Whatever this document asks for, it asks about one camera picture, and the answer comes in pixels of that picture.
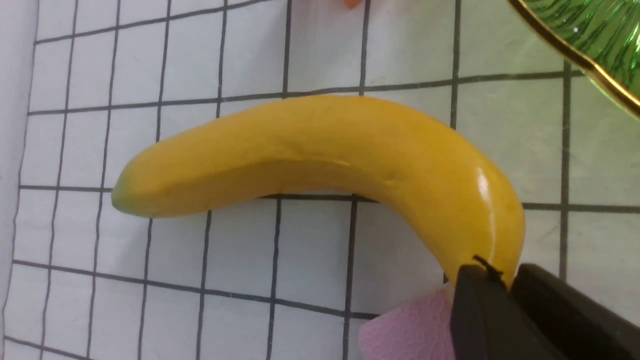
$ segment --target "gold rim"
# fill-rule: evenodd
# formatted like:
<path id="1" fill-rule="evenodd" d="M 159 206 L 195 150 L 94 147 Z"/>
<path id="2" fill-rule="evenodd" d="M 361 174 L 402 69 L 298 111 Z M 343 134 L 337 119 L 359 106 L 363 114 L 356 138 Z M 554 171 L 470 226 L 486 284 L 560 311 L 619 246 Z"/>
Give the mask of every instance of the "gold rim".
<path id="1" fill-rule="evenodd" d="M 640 118 L 640 100 L 624 86 L 612 78 L 605 69 L 589 56 L 581 53 L 571 44 L 557 36 L 536 14 L 529 9 L 524 0 L 509 0 L 518 14 L 554 49 L 565 58 L 579 66 L 592 81 L 612 97 L 619 105 Z"/>

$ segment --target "black grid line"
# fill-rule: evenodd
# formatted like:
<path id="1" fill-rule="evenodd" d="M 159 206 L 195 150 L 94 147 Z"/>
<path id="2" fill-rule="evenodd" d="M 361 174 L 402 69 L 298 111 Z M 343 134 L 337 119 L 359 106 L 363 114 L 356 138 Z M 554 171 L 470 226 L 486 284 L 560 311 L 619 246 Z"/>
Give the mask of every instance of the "black grid line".
<path id="1" fill-rule="evenodd" d="M 289 97 L 289 60 L 291 54 L 291 17 L 293 0 L 287 0 L 287 17 L 284 31 L 284 60 L 282 62 L 282 99 Z M 282 219 L 282 200 L 276 199 L 276 223 L 273 236 L 273 260 L 271 270 L 271 293 L 269 294 L 269 323 L 267 329 L 266 360 L 271 360 L 273 351 L 273 328 L 276 316 L 276 292 L 278 289 L 278 257 L 280 255 L 280 221 Z"/>
<path id="2" fill-rule="evenodd" d="M 96 30 L 91 30 L 91 31 L 84 31 L 82 33 L 73 33 L 71 35 L 63 35 L 63 36 L 60 36 L 60 37 L 52 37 L 52 38 L 45 38 L 45 39 L 41 39 L 41 40 L 36 40 L 34 42 L 34 44 L 35 45 L 40 45 L 40 44 L 45 44 L 45 43 L 48 43 L 48 42 L 56 42 L 56 41 L 60 41 L 60 40 L 68 40 L 70 38 L 87 37 L 87 36 L 91 36 L 91 35 L 108 33 L 110 31 L 114 31 L 114 30 L 137 28 L 138 26 L 159 24 L 159 23 L 166 22 L 166 21 L 186 19 L 188 17 L 194 17 L 194 16 L 198 16 L 198 15 L 207 15 L 207 14 L 212 14 L 212 13 L 219 13 L 219 12 L 224 12 L 224 11 L 228 11 L 228 10 L 244 8 L 245 6 L 250 6 L 250 5 L 253 5 L 253 4 L 257 4 L 257 3 L 265 3 L 267 1 L 272 1 L 272 0 L 249 0 L 249 1 L 245 1 L 245 2 L 237 3 L 237 4 L 231 4 L 231 5 L 226 4 L 224 6 L 219 6 L 217 8 L 207 8 L 207 9 L 196 10 L 196 11 L 192 11 L 192 12 L 180 13 L 180 14 L 176 14 L 176 15 L 167 15 L 166 17 L 158 17 L 158 18 L 155 18 L 155 19 L 141 20 L 141 21 L 130 22 L 128 24 L 122 24 L 122 25 L 121 24 L 116 24 L 116 26 L 110 26 L 108 28 L 102 28 L 102 29 L 96 29 Z"/>
<path id="3" fill-rule="evenodd" d="M 269 325 L 267 333 L 267 356 L 266 360 L 271 360 L 273 349 L 273 326 L 276 313 L 276 289 L 278 285 L 278 257 L 280 255 L 280 222 L 282 220 L 282 200 L 276 200 L 276 224 L 273 233 L 273 262 L 271 265 L 271 294 L 269 296 Z"/>
<path id="4" fill-rule="evenodd" d="M 74 20 L 72 25 L 72 33 L 76 32 L 76 22 L 78 14 L 78 0 L 74 5 Z M 69 90 L 71 86 L 71 65 L 74 57 L 74 39 L 71 39 L 71 46 L 69 49 L 69 64 L 67 67 L 67 88 L 65 94 L 65 109 L 69 107 Z M 67 134 L 67 115 L 65 114 L 62 123 L 62 136 L 60 140 L 60 160 L 58 162 L 58 178 L 56 179 L 56 185 L 60 186 L 60 179 L 62 177 L 62 161 L 65 153 L 65 135 Z M 60 191 L 56 190 L 56 194 L 53 202 L 53 214 L 51 215 L 51 241 L 49 242 L 49 265 L 53 261 L 53 244 L 56 238 L 56 212 L 58 210 L 58 199 L 60 198 Z M 51 294 L 51 270 L 47 271 L 47 292 L 44 298 L 44 307 L 42 309 L 42 337 L 40 339 L 41 346 L 44 347 L 45 339 L 47 336 L 47 308 L 49 307 L 49 295 Z M 40 349 L 40 360 L 44 356 L 44 349 Z"/>
<path id="5" fill-rule="evenodd" d="M 24 345 L 24 346 L 27 346 L 27 347 L 38 349 L 38 350 L 40 350 L 41 353 L 50 352 L 52 354 L 65 356 L 65 357 L 68 357 L 70 359 L 93 360 L 88 356 L 80 356 L 80 355 L 73 354 L 71 352 L 67 352 L 67 351 L 64 351 L 64 350 L 58 350 L 57 348 L 46 347 L 44 345 L 32 343 L 30 341 L 24 341 L 24 340 L 16 339 L 16 338 L 13 338 L 13 337 L 7 336 L 7 335 L 4 336 L 4 339 L 8 340 L 8 341 L 11 341 L 12 343 L 16 343 L 16 344 L 19 344 L 19 345 Z"/>
<path id="6" fill-rule="evenodd" d="M 369 18 L 371 16 L 371 0 L 364 1 L 362 17 L 362 46 L 360 49 L 360 88 L 358 95 L 365 95 L 367 83 L 367 44 L 369 42 Z M 353 294 L 353 262 L 356 242 L 356 222 L 358 218 L 357 194 L 351 194 L 351 211 L 349 215 L 349 243 L 347 253 L 346 288 L 344 291 L 344 323 L 342 327 L 342 360 L 349 359 L 349 334 L 351 332 L 351 298 Z"/>
<path id="7" fill-rule="evenodd" d="M 460 72 L 460 27 L 462 18 L 462 0 L 456 0 L 453 20 L 453 69 L 451 74 L 451 117 L 449 126 L 458 126 L 458 81 Z"/>
<path id="8" fill-rule="evenodd" d="M 225 59 L 225 39 L 227 34 L 227 5 L 228 0 L 224 1 L 224 10 L 222 11 L 222 28 L 220 35 L 220 51 L 218 58 L 218 98 L 222 97 L 222 80 L 223 80 L 223 69 L 224 69 L 224 59 Z M 216 119 L 220 117 L 220 108 L 221 103 L 218 102 L 216 106 Z M 198 332 L 196 335 L 196 360 L 200 360 L 200 352 L 202 350 L 202 326 L 204 322 L 204 302 L 205 302 L 205 288 L 207 286 L 207 262 L 209 258 L 209 233 L 211 231 L 211 210 L 207 211 L 207 223 L 205 226 L 205 236 L 204 236 L 204 250 L 202 254 L 202 278 L 200 282 L 200 310 L 198 312 Z"/>
<path id="9" fill-rule="evenodd" d="M 166 70 L 166 54 L 169 46 L 169 16 L 171 14 L 171 0 L 166 2 L 166 19 L 164 25 L 164 49 L 162 57 L 162 70 L 160 71 L 160 91 L 158 95 L 158 109 L 156 120 L 156 142 L 160 141 L 160 127 L 161 127 L 161 115 L 162 115 L 162 96 L 164 93 L 164 72 Z M 147 249 L 145 251 L 145 280 L 149 277 L 149 256 L 151 251 L 152 241 L 152 228 L 154 225 L 153 219 L 149 219 L 149 226 L 147 229 Z M 147 308 L 147 282 L 142 287 L 142 306 L 140 311 L 140 331 L 138 333 L 138 360 L 142 360 L 142 340 L 145 333 L 145 311 Z"/>
<path id="10" fill-rule="evenodd" d="M 287 19 L 285 23 L 284 33 L 284 62 L 282 64 L 282 96 L 286 99 L 289 97 L 289 54 L 291 52 L 291 12 L 293 9 L 293 0 L 287 0 Z"/>
<path id="11" fill-rule="evenodd" d="M 285 67 L 289 67 L 289 57 L 285 58 Z M 579 70 L 572 70 L 570 72 L 572 78 L 581 78 L 584 76 Z M 564 72 L 551 71 L 551 72 L 530 72 L 520 74 L 490 74 L 490 75 L 476 75 L 466 76 L 458 78 L 458 85 L 484 83 L 491 81 L 525 81 L 525 80 L 541 80 L 541 79 L 564 79 Z M 177 105 L 196 105 L 196 104 L 217 104 L 221 102 L 234 102 L 234 101 L 248 101 L 248 100 L 263 100 L 263 99 L 284 99 L 287 97 L 303 97 L 311 95 L 326 95 L 326 94 L 344 94 L 351 92 L 385 92 L 394 90 L 417 90 L 421 88 L 437 88 L 441 86 L 452 86 L 453 79 L 435 80 L 435 81 L 423 81 L 418 83 L 402 83 L 391 85 L 358 85 L 358 86 L 343 86 L 336 88 L 321 88 L 316 90 L 304 91 L 304 92 L 271 92 L 262 94 L 248 94 L 248 95 L 235 95 L 228 97 L 211 97 L 202 99 L 185 99 L 185 100 L 165 100 L 162 99 L 158 102 L 138 102 L 132 104 L 112 104 L 111 106 L 90 106 L 85 108 L 73 108 L 73 109 L 54 109 L 54 110 L 36 110 L 30 111 L 29 116 L 35 115 L 55 115 L 64 113 L 84 113 L 89 111 L 106 111 L 106 110 L 123 110 L 123 109 L 138 109 L 138 108 L 155 108 L 158 106 L 177 106 Z"/>
<path id="12" fill-rule="evenodd" d="M 74 186 L 45 186 L 45 185 L 20 185 L 20 190 L 41 190 L 41 191 L 68 191 L 68 192 L 111 192 L 112 188 L 90 188 L 90 187 L 74 187 Z M 377 203 L 378 201 L 368 199 L 357 195 L 358 202 Z M 297 193 L 279 193 L 261 197 L 261 199 L 280 199 L 280 200 L 316 200 L 316 201 L 348 201 L 353 200 L 352 195 L 340 194 L 297 194 Z M 562 204 L 554 204 L 551 202 L 523 202 L 522 207 L 525 210 L 548 210 L 561 211 Z M 640 204 L 638 205 L 612 205 L 612 204 L 567 204 L 566 209 L 569 212 L 579 213 L 615 213 L 615 214 L 640 214 Z"/>
<path id="13" fill-rule="evenodd" d="M 40 268 L 40 269 L 50 270 L 50 271 L 65 272 L 65 273 L 70 273 L 70 274 L 95 276 L 95 277 L 97 277 L 99 279 L 107 279 L 107 280 L 113 280 L 113 281 L 127 282 L 127 283 L 130 283 L 130 284 L 140 284 L 140 285 L 143 285 L 143 286 L 153 286 L 153 287 L 156 287 L 156 288 L 184 291 L 184 292 L 188 292 L 188 293 L 200 294 L 201 292 L 203 292 L 200 289 L 200 287 L 197 287 L 197 286 L 178 285 L 178 284 L 172 284 L 170 282 L 162 282 L 162 281 L 155 281 L 155 280 L 148 280 L 148 279 L 140 279 L 140 278 L 137 278 L 137 277 L 114 275 L 114 274 L 108 274 L 108 273 L 104 273 L 104 272 L 92 272 L 92 271 L 89 271 L 89 270 L 69 268 L 69 267 L 66 267 L 66 266 L 39 264 L 39 263 L 34 263 L 32 261 L 24 261 L 24 260 L 18 260 L 18 259 L 14 259 L 13 260 L 13 264 L 14 265 L 21 265 L 21 266 L 29 266 L 29 267 L 32 267 L 32 268 Z M 212 296 L 216 296 L 216 297 L 226 297 L 226 298 L 230 298 L 230 299 L 249 300 L 249 301 L 261 302 L 261 303 L 265 303 L 265 304 L 274 304 L 274 305 L 282 305 L 282 306 L 287 306 L 287 307 L 293 307 L 295 309 L 309 310 L 309 311 L 313 311 L 315 313 L 333 315 L 333 316 L 338 316 L 338 317 L 341 317 L 341 318 L 344 318 L 345 315 L 346 315 L 346 312 L 344 310 L 332 309 L 330 307 L 325 307 L 325 306 L 306 304 L 304 302 L 297 302 L 297 301 L 279 299 L 277 297 L 272 299 L 271 296 L 265 297 L 265 296 L 260 296 L 260 295 L 236 293 L 236 292 L 233 292 L 233 291 L 224 291 L 224 290 L 217 290 L 217 289 L 205 289 L 204 293 L 205 293 L 205 295 L 212 295 Z M 376 316 L 378 316 L 378 314 L 361 313 L 361 312 L 352 312 L 350 314 L 351 314 L 350 318 L 352 318 L 352 319 L 353 318 L 370 319 L 370 318 L 375 318 Z"/>
<path id="14" fill-rule="evenodd" d="M 200 309 L 198 310 L 198 332 L 196 335 L 196 360 L 200 360 L 202 347 L 202 323 L 204 320 L 204 290 L 207 287 L 207 261 L 209 257 L 209 231 L 211 231 L 211 211 L 207 212 L 207 225 L 204 232 L 204 248 L 202 250 L 202 277 L 200 278 Z"/>
<path id="15" fill-rule="evenodd" d="M 120 23 L 120 0 L 118 0 L 116 4 L 116 26 Z M 109 79 L 109 100 L 108 104 L 111 105 L 111 101 L 113 100 L 113 78 L 116 72 L 116 53 L 118 50 L 118 30 L 114 31 L 113 34 L 113 55 L 111 57 L 111 77 Z M 104 180 L 106 177 L 107 171 L 107 151 L 109 147 L 109 132 L 111 129 L 111 110 L 107 111 L 107 127 L 104 135 L 104 149 L 102 151 L 102 175 L 100 178 L 100 187 L 104 187 Z M 102 216 L 102 202 L 104 200 L 104 192 L 100 192 L 99 200 L 98 200 L 98 214 L 95 219 L 95 246 L 93 248 L 93 272 L 98 270 L 98 250 L 100 243 L 100 217 Z M 92 340 L 92 332 L 93 332 L 93 305 L 95 303 L 95 276 L 92 277 L 92 288 L 91 288 L 91 301 L 89 306 L 89 326 L 88 326 L 88 334 L 87 334 L 87 343 L 86 343 L 86 356 L 91 356 L 91 340 Z"/>
<path id="16" fill-rule="evenodd" d="M 566 281 L 569 237 L 569 160 L 571 156 L 571 64 L 564 61 L 562 105 L 562 160 L 560 178 L 560 268 L 559 277 Z"/>
<path id="17" fill-rule="evenodd" d="M 349 359 L 349 333 L 351 331 L 351 298 L 353 297 L 353 262 L 356 248 L 356 227 L 358 224 L 358 201 L 351 201 L 349 218 L 349 250 L 347 254 L 347 286 L 344 297 L 344 329 L 342 332 L 342 360 Z"/>

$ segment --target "grid square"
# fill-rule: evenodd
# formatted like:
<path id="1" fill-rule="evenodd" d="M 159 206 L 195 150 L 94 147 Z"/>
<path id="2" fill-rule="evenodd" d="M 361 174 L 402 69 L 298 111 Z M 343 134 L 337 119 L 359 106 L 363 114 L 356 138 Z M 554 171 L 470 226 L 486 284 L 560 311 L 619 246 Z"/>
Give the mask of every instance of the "grid square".
<path id="1" fill-rule="evenodd" d="M 69 360 L 69 359 L 70 359 L 69 357 L 66 357 L 64 355 L 59 355 L 54 352 L 45 351 L 42 354 L 42 360 Z"/>
<path id="2" fill-rule="evenodd" d="M 67 100 L 67 74 L 71 40 L 36 46 L 29 110 L 60 110 Z"/>
<path id="3" fill-rule="evenodd" d="M 220 117 L 239 113 L 240 111 L 250 109 L 254 106 L 267 104 L 269 102 L 274 102 L 279 100 L 280 99 L 256 99 L 256 100 L 245 100 L 245 101 L 222 102 L 220 104 Z"/>
<path id="4" fill-rule="evenodd" d="M 155 219 L 149 252 L 149 280 L 199 288 L 206 213 Z"/>
<path id="5" fill-rule="evenodd" d="M 640 123 L 588 79 L 573 79 L 570 202 L 640 205 Z"/>
<path id="6" fill-rule="evenodd" d="M 349 360 L 365 360 L 360 351 L 359 334 L 360 328 L 367 323 L 367 320 L 350 319 L 349 320 Z"/>
<path id="7" fill-rule="evenodd" d="M 458 131 L 508 176 L 520 200 L 559 202 L 562 79 L 466 84 L 458 91 Z"/>
<path id="8" fill-rule="evenodd" d="M 267 356 L 269 304 L 206 296 L 202 359 L 263 360 Z"/>
<path id="9" fill-rule="evenodd" d="M 293 0 L 289 91 L 358 86 L 364 6 Z"/>
<path id="10" fill-rule="evenodd" d="M 451 79 L 454 12 L 455 1 L 372 0 L 367 85 Z"/>
<path id="11" fill-rule="evenodd" d="M 49 262 L 51 216 L 56 192 L 20 190 L 15 219 L 13 258 L 38 264 Z"/>
<path id="12" fill-rule="evenodd" d="M 37 348 L 5 340 L 4 360 L 40 360 L 40 351 Z"/>
<path id="13" fill-rule="evenodd" d="M 276 201 L 259 199 L 211 213 L 207 289 L 271 295 Z"/>
<path id="14" fill-rule="evenodd" d="M 89 327 L 92 278 L 68 272 L 51 272 L 45 346 L 84 354 Z"/>
<path id="15" fill-rule="evenodd" d="M 286 16 L 286 0 L 258 3 L 228 13 L 224 96 L 282 91 Z"/>
<path id="16" fill-rule="evenodd" d="M 200 295 L 149 286 L 145 309 L 142 358 L 195 359 Z"/>
<path id="17" fill-rule="evenodd" d="M 106 132 L 106 111 L 67 115 L 60 185 L 100 187 Z"/>
<path id="18" fill-rule="evenodd" d="M 149 220 L 114 209 L 111 194 L 105 193 L 100 214 L 97 271 L 144 278 L 148 228 Z"/>
<path id="19" fill-rule="evenodd" d="M 75 0 L 40 0 L 37 39 L 70 35 L 74 26 Z"/>
<path id="20" fill-rule="evenodd" d="M 172 105 L 162 108 L 160 139 L 177 135 L 216 118 L 217 104 Z"/>
<path id="21" fill-rule="evenodd" d="M 640 215 L 570 213 L 567 282 L 640 325 Z"/>
<path id="22" fill-rule="evenodd" d="M 14 265 L 4 309 L 4 334 L 39 344 L 46 294 L 46 270 Z"/>
<path id="23" fill-rule="evenodd" d="M 52 265 L 93 270 L 99 196 L 92 192 L 59 193 Z"/>
<path id="24" fill-rule="evenodd" d="M 273 359 L 342 359 L 344 319 L 276 305 Z"/>
<path id="25" fill-rule="evenodd" d="M 29 117 L 20 170 L 22 184 L 56 185 L 63 124 L 64 115 Z"/>
<path id="26" fill-rule="evenodd" d="M 344 309 L 351 203 L 283 200 L 278 298 Z"/>
<path id="27" fill-rule="evenodd" d="M 122 0 L 120 23 L 130 24 L 166 17 L 167 0 Z"/>
<path id="28" fill-rule="evenodd" d="M 114 32 L 79 37 L 74 44 L 69 108 L 109 104 Z"/>
<path id="29" fill-rule="evenodd" d="M 117 71 L 113 78 L 113 104 L 158 101 L 164 27 L 165 24 L 160 23 L 120 30 L 116 54 Z"/>
<path id="30" fill-rule="evenodd" d="M 171 15 L 222 7 L 224 0 L 180 0 L 171 2 Z"/>
<path id="31" fill-rule="evenodd" d="M 451 120 L 451 86 L 367 92 L 366 96 L 409 106 L 446 125 L 449 125 Z"/>
<path id="32" fill-rule="evenodd" d="M 76 33 L 115 26 L 117 12 L 118 0 L 80 0 Z"/>
<path id="33" fill-rule="evenodd" d="M 442 267 L 400 215 L 358 204 L 351 310 L 383 314 L 442 286 Z"/>
<path id="34" fill-rule="evenodd" d="M 462 19 L 460 76 L 562 71 L 562 57 L 507 2 L 465 0 Z"/>
<path id="35" fill-rule="evenodd" d="M 163 100 L 218 96 L 222 14 L 171 21 Z"/>
<path id="36" fill-rule="evenodd" d="M 525 211 L 527 234 L 520 263 L 534 263 L 560 275 L 560 212 Z"/>
<path id="37" fill-rule="evenodd" d="M 156 108 L 111 111 L 105 187 L 114 187 L 129 160 L 156 142 L 156 130 Z"/>
<path id="38" fill-rule="evenodd" d="M 142 285 L 95 280 L 91 354 L 94 359 L 138 358 Z"/>

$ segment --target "orange object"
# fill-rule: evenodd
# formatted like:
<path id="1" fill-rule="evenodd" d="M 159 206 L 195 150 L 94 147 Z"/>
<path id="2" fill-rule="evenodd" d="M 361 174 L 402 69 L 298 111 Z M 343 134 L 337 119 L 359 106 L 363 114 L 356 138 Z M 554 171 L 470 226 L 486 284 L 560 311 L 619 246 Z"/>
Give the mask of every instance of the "orange object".
<path id="1" fill-rule="evenodd" d="M 362 0 L 344 0 L 344 4 L 346 4 L 349 9 L 353 9 L 354 7 L 358 6 L 358 4 L 360 4 L 361 2 Z"/>

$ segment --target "banana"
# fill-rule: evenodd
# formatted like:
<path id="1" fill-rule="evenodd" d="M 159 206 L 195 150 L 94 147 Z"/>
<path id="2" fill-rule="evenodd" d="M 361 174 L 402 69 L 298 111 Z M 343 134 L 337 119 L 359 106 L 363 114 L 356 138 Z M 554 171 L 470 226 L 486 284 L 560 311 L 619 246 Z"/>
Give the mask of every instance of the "banana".
<path id="1" fill-rule="evenodd" d="M 163 218 L 320 189 L 390 206 L 454 282 L 474 255 L 513 280 L 525 226 L 508 179 L 449 127 L 390 101 L 318 95 L 213 120 L 135 156 L 111 198 Z"/>

